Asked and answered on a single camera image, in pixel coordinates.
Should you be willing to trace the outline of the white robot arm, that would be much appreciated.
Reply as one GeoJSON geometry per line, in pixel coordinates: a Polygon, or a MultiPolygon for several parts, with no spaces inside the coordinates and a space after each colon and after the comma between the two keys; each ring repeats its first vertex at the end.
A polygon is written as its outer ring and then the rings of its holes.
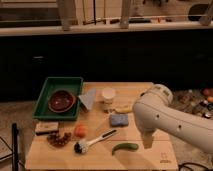
{"type": "Polygon", "coordinates": [[[169,88],[154,84],[134,102],[134,120],[142,137],[149,140],[160,129],[213,154],[213,121],[170,108],[172,100],[169,88]]]}

